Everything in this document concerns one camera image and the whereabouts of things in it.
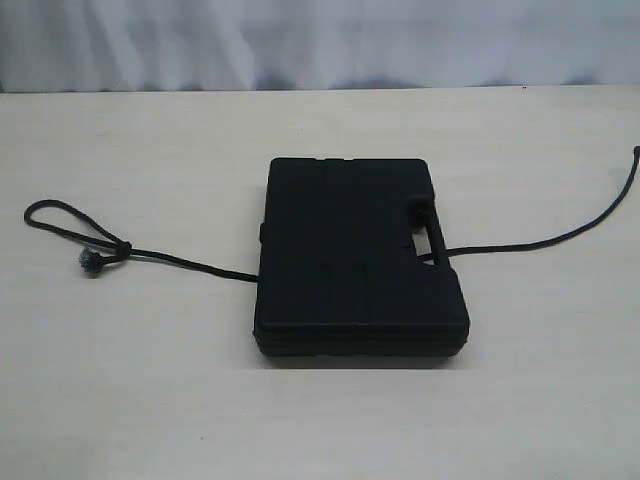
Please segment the black plastic carrying case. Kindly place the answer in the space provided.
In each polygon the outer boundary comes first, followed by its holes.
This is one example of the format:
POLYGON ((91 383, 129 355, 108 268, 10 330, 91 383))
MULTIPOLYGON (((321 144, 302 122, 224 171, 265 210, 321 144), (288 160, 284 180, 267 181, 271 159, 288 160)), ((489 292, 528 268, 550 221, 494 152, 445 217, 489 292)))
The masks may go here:
POLYGON ((451 357, 467 341, 421 159, 272 160, 260 242, 266 356, 451 357))

